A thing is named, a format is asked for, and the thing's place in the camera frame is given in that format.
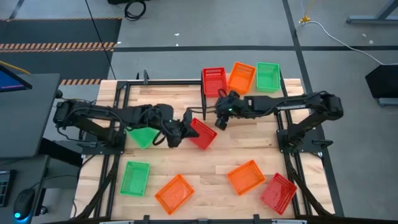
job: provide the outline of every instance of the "tape line on floor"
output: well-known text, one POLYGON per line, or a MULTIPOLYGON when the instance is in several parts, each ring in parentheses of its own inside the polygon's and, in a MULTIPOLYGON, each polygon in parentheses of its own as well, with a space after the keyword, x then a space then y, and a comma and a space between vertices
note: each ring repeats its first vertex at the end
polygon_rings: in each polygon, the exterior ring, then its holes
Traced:
POLYGON ((99 85, 102 78, 64 79, 61 85, 99 85))
MULTIPOLYGON (((43 19, 43 18, 38 18, 38 19, 0 19, 0 21, 7 21, 7 22, 12 22, 12 21, 59 21, 59 20, 87 20, 91 19, 90 17, 80 17, 80 18, 48 18, 48 19, 43 19)), ((97 19, 122 19, 122 17, 94 17, 94 20, 97 19)))
POLYGON ((76 52, 76 51, 113 51, 114 42, 80 42, 80 43, 31 43, 0 44, 0 52, 76 52))

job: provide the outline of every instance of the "white cable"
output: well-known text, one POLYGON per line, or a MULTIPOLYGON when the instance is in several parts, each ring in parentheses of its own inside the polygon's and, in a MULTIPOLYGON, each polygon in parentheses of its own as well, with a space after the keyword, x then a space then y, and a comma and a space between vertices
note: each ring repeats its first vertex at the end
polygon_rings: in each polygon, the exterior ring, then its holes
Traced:
POLYGON ((376 59, 375 57, 373 57, 372 55, 369 55, 368 53, 363 52, 362 50, 358 50, 358 49, 355 49, 355 48, 350 47, 349 45, 343 43, 341 40, 339 40, 339 39, 337 39, 336 37, 333 37, 332 35, 330 35, 330 34, 328 33, 328 31, 326 31, 326 29, 323 27, 323 25, 320 24, 320 23, 317 22, 317 21, 304 22, 304 23, 302 23, 302 25, 304 26, 304 25, 309 24, 309 23, 318 24, 318 25, 323 29, 323 31, 324 31, 330 38, 332 38, 333 40, 335 40, 335 41, 337 41, 337 42, 343 44, 344 46, 348 47, 348 48, 351 49, 351 50, 355 50, 355 51, 357 51, 357 52, 360 52, 360 53, 362 53, 362 54, 367 55, 368 57, 372 58, 373 60, 375 60, 375 61, 376 61, 377 63, 379 63, 380 65, 398 65, 398 63, 391 63, 391 64, 382 63, 382 62, 380 62, 378 59, 376 59))
POLYGON ((301 14, 303 15, 303 18, 304 18, 304 6, 303 6, 303 0, 301 0, 301 14))

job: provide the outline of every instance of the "wooden table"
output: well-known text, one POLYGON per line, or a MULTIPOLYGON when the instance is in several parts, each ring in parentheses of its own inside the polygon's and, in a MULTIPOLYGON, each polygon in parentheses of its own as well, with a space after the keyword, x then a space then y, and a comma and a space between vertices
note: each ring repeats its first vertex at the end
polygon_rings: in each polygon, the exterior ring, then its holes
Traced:
MULTIPOLYGON (((97 105, 113 105, 116 82, 114 80, 101 82, 97 105)), ((289 96, 303 93, 300 79, 285 79, 285 85, 289 96)), ((252 89, 250 94, 264 95, 264 93, 256 92, 255 89, 252 89)), ((283 96, 281 91, 268 95, 283 96)), ((210 99, 207 105, 213 105, 214 102, 215 99, 210 99)), ((175 110, 174 119, 182 119, 187 107, 201 106, 200 86, 132 86, 129 106, 156 105, 157 103, 172 105, 175 110)), ((295 123, 306 116, 308 116, 308 110, 292 111, 295 123)), ((202 120, 201 114, 195 114, 194 117, 202 120)), ((173 149, 167 147, 166 141, 159 146, 139 149, 137 144, 128 138, 125 153, 121 156, 119 163, 112 220, 142 220, 144 215, 150 215, 150 219, 154 220, 252 219, 253 214, 259 214, 261 218, 293 218, 294 211, 291 203, 283 216, 280 216, 259 200, 261 192, 276 172, 285 177, 287 175, 284 157, 279 152, 275 134, 277 129, 275 116, 270 115, 258 119, 232 118, 225 131, 215 127, 215 119, 215 114, 207 114, 205 124, 214 129, 218 135, 205 151, 197 148, 188 139, 184 139, 179 147, 173 149), (229 184, 226 174, 251 159, 255 160, 266 176, 266 183, 243 196, 238 196, 229 184), (144 197, 119 194, 127 161, 150 164, 150 176, 144 197), (195 189, 195 193, 173 215, 168 215, 154 195, 177 174, 182 174, 186 178, 195 189)), ((98 123, 103 126, 109 125, 106 121, 98 121, 98 123)), ((333 204, 321 160, 306 153, 301 154, 301 160, 308 188, 318 201, 333 213, 333 204)), ((96 156, 82 168, 75 196, 78 214, 98 188, 102 161, 103 156, 96 156)), ((299 189, 297 194, 300 211, 304 214, 299 189)), ((106 192, 101 209, 102 215, 105 213, 107 197, 106 192)))

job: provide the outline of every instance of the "computer monitor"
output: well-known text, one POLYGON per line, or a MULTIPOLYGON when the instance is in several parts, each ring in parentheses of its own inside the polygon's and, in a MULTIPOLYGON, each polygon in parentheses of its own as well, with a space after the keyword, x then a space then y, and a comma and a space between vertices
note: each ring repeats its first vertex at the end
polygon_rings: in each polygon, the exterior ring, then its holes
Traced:
POLYGON ((0 65, 0 92, 31 89, 32 85, 0 65))

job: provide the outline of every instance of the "orange basket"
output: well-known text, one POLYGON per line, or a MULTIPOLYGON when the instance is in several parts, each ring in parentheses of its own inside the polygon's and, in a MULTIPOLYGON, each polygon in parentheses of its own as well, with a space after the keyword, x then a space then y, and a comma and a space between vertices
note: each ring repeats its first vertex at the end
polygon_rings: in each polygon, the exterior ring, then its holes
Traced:
POLYGON ((227 174, 227 177, 239 196, 266 181, 266 178, 254 160, 250 160, 232 170, 227 174))
POLYGON ((194 193, 193 188, 181 174, 176 175, 166 186, 155 194, 156 200, 167 214, 173 214, 194 193))
POLYGON ((235 62, 231 71, 231 75, 229 76, 228 89, 235 90, 240 95, 248 93, 251 84, 253 83, 255 74, 255 67, 245 65, 240 62, 235 62))

